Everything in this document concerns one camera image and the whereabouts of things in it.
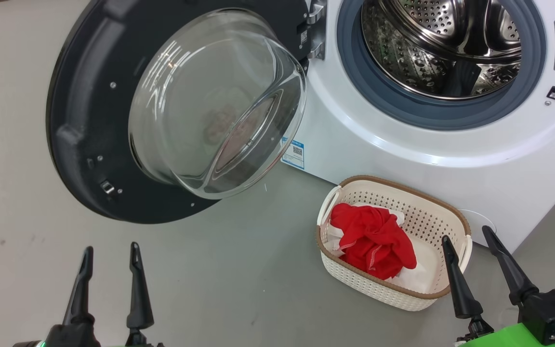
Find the round white filter cover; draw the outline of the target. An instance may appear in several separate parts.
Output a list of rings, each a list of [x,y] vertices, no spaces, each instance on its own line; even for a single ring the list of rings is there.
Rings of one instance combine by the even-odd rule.
[[[462,213],[462,215],[464,215],[464,217],[468,221],[473,239],[475,238],[480,239],[484,237],[484,233],[482,232],[483,226],[490,227],[491,230],[494,233],[496,233],[496,226],[491,220],[489,220],[489,218],[485,217],[484,215],[476,211],[472,211],[468,209],[458,209],[458,210]]]

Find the cream perforated laundry basket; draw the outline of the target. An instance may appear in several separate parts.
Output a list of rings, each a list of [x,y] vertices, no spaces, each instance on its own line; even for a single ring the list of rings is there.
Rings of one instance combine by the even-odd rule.
[[[348,265],[328,248],[330,212],[339,203],[389,209],[413,243],[421,272],[381,280]],[[356,175],[334,187],[322,202],[315,237],[325,269],[335,279],[386,305],[408,311],[423,310],[450,293],[449,276],[441,241],[452,242],[460,271],[471,259],[471,229],[453,206],[411,187],[370,175]]]

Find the blue energy label sticker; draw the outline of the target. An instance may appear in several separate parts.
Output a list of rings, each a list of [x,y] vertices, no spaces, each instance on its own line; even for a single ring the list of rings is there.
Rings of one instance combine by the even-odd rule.
[[[305,158],[304,158],[304,144],[296,140],[289,141],[288,137],[282,137],[281,146],[286,148],[284,154],[280,161],[284,164],[290,165],[300,169],[305,170]]]

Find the red garment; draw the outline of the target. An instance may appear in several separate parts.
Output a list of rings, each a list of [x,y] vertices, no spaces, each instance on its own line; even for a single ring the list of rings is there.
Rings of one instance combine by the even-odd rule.
[[[330,254],[377,279],[429,292],[440,260],[433,246],[402,229],[402,212],[366,203],[333,206],[326,224]]]

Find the washer drum opening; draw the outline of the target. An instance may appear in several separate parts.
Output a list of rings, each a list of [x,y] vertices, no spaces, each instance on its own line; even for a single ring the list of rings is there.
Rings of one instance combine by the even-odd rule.
[[[475,99],[438,100],[408,92],[378,68],[364,43],[361,7],[364,0],[341,5],[336,44],[353,88],[372,106],[401,123],[426,130],[464,131],[481,128],[514,113],[533,94],[546,64],[548,36],[534,0],[500,0],[520,35],[521,67],[511,83]]]

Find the white washing machine body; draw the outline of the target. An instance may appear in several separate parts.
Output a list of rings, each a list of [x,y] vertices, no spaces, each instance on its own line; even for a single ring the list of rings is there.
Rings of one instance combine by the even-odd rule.
[[[325,59],[310,59],[304,119],[305,170],[333,184],[372,175],[489,218],[514,251],[555,204],[555,0],[534,0],[547,58],[533,94],[514,113],[481,128],[416,128],[372,109],[353,88],[336,44],[339,9],[328,0]]]

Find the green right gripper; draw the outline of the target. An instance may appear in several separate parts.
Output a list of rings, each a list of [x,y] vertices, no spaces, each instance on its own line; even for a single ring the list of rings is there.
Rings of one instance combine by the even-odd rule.
[[[524,303],[531,295],[539,294],[539,289],[526,276],[511,253],[489,226],[483,226],[487,246],[496,257],[509,288],[509,300],[512,305]],[[454,315],[458,319],[471,319],[469,333],[459,337],[456,347],[552,347],[544,345],[535,337],[523,323],[518,323],[494,330],[484,321],[484,310],[480,302],[476,301],[471,289],[460,270],[460,259],[449,236],[441,237],[441,246],[447,268],[447,276],[453,300]]]

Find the steel washer drum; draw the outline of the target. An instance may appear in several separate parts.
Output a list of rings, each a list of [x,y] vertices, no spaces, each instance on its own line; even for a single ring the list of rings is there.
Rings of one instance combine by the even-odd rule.
[[[378,68],[419,96],[487,96],[521,67],[520,35],[500,0],[364,0],[360,17]]]

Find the washing machine door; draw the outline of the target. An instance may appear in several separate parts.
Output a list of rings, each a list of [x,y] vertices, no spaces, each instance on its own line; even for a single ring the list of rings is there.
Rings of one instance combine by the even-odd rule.
[[[304,116],[310,0],[90,0],[48,95],[53,164],[109,219],[185,219],[259,182]]]

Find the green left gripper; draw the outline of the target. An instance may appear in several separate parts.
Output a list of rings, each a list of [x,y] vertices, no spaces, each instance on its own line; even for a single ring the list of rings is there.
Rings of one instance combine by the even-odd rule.
[[[93,276],[94,248],[88,246],[83,251],[79,272],[71,290],[70,299],[64,315],[63,325],[90,324],[95,318],[89,312],[90,279]],[[126,318],[129,336],[125,347],[165,347],[162,342],[150,344],[141,330],[154,325],[155,320],[148,294],[145,266],[137,242],[132,242],[130,252],[130,271],[132,273],[132,292],[130,313]]]

